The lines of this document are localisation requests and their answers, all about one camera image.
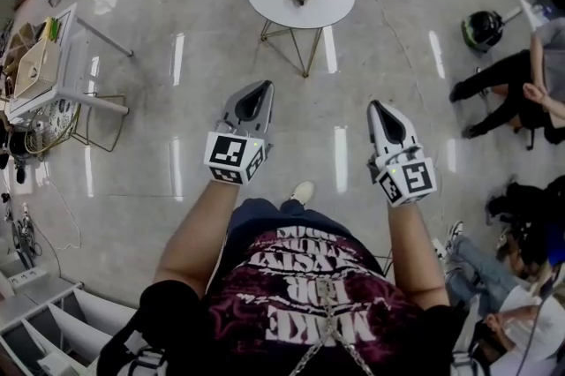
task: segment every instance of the gray shirt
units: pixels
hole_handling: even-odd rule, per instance
[[[565,103],[565,18],[554,19],[536,29],[544,48],[544,78],[547,93]]]

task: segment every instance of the concrete floor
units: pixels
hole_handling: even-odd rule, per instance
[[[66,142],[45,163],[31,163],[26,184],[14,184],[10,171],[4,181],[16,210],[27,202],[55,246],[78,243],[76,221],[81,247],[57,251],[63,275],[107,297],[137,303],[163,246],[209,179],[202,164],[207,133],[225,100],[255,80],[275,83],[275,147],[239,201],[262,196],[278,204],[296,184],[313,180],[318,191],[311,207],[348,226],[378,255],[388,253],[389,236],[384,194],[365,167],[371,99],[401,109],[436,161],[440,189],[419,204],[434,236],[444,238],[449,224],[463,219],[471,236],[492,248],[498,230],[485,226],[488,193],[511,174],[545,185],[565,172],[565,147],[548,145],[541,133],[532,152],[525,150],[526,136],[509,128],[461,140],[460,130],[478,121],[486,105],[479,98],[456,107],[448,101],[451,86],[477,65],[529,42],[524,19],[517,18],[489,55],[477,57],[463,43],[461,19],[481,9],[506,13],[517,0],[357,0],[333,26],[337,71],[328,70],[331,48],[322,39],[309,79],[259,43],[263,20],[247,0],[63,0],[55,10],[29,0],[18,24],[73,3],[135,51],[128,59],[91,45],[97,76],[84,78],[101,94],[127,95],[131,112],[122,136],[112,154]],[[312,37],[302,33],[302,45]],[[441,49],[437,57],[432,41]],[[292,55],[288,36],[279,44]],[[496,100],[490,102],[493,108]],[[95,111],[92,134],[110,141],[117,122]],[[347,154],[336,158],[335,143],[343,137]],[[53,252],[39,241],[44,263],[56,268]]]

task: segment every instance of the white bin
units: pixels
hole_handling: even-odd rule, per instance
[[[19,61],[14,98],[33,99],[57,82],[61,47],[48,39],[38,41]]]

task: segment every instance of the silver chain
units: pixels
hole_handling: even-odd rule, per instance
[[[353,357],[353,360],[357,365],[361,367],[361,369],[367,374],[367,376],[374,376],[371,368],[365,362],[365,360],[361,357],[358,351],[352,344],[349,344],[343,338],[343,335],[337,330],[337,320],[335,318],[334,307],[332,307],[330,303],[330,299],[333,297],[335,298],[335,286],[334,283],[330,280],[324,279],[317,279],[316,280],[316,288],[318,293],[320,293],[320,298],[322,305],[324,307],[324,311],[326,312],[326,328],[324,329],[321,338],[318,342],[312,345],[308,351],[302,356],[302,358],[298,361],[297,366],[294,367],[290,376],[296,376],[308,363],[308,361],[314,357],[314,355],[321,350],[324,343],[328,340],[331,336],[336,342],[341,343],[342,346],[345,348],[347,352],[349,352],[350,356]]]

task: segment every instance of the black sleeve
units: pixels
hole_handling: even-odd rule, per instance
[[[152,348],[164,350],[169,366],[174,366],[182,350],[197,349],[198,344],[191,341],[202,337],[199,331],[205,320],[202,304],[192,288],[177,281],[158,282],[143,292],[130,322],[102,349],[97,374],[116,375],[133,360],[134,355],[124,345],[133,331],[140,332]]]
[[[432,370],[430,374],[449,375],[452,351],[464,318],[452,307],[437,305],[420,315],[411,331],[411,354],[414,370]]]

